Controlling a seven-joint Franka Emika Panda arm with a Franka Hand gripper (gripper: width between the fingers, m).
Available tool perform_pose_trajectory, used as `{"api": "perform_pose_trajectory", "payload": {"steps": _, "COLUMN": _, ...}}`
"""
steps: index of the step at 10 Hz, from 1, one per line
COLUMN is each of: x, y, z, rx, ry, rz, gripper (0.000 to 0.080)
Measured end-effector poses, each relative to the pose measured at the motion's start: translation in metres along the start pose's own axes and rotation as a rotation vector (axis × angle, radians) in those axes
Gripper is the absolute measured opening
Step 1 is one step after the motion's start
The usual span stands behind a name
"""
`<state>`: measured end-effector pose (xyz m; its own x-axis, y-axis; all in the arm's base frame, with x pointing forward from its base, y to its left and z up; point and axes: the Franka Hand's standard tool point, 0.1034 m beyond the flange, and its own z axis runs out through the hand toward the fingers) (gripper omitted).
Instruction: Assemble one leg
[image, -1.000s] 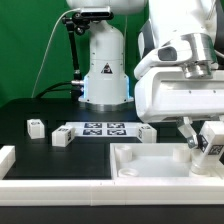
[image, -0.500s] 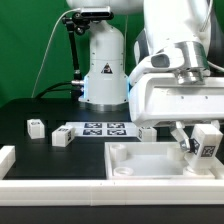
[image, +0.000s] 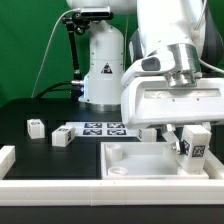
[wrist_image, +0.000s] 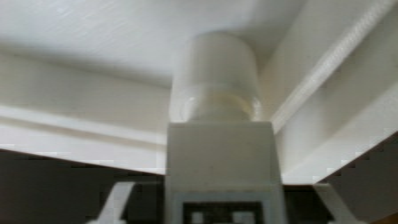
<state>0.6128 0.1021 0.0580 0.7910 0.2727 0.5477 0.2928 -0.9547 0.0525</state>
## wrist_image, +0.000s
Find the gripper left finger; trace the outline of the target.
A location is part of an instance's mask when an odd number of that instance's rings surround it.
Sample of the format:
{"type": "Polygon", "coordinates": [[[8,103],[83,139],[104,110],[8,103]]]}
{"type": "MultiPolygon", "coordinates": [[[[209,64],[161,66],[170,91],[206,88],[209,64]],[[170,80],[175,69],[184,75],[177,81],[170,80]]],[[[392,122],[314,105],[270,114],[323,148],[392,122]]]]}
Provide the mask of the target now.
{"type": "Polygon", "coordinates": [[[126,224],[126,221],[122,220],[122,212],[133,187],[133,182],[117,182],[113,184],[97,218],[88,221],[87,224],[126,224]]]}

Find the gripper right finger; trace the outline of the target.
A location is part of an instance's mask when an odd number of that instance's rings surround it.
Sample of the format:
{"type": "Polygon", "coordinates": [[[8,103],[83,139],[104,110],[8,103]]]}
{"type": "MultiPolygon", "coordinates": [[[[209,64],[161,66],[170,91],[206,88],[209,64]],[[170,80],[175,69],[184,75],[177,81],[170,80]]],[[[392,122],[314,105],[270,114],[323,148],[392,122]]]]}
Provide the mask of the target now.
{"type": "Polygon", "coordinates": [[[318,183],[314,185],[314,191],[334,217],[334,220],[328,222],[328,224],[355,224],[355,217],[348,211],[348,207],[332,185],[328,183],[318,183]]]}

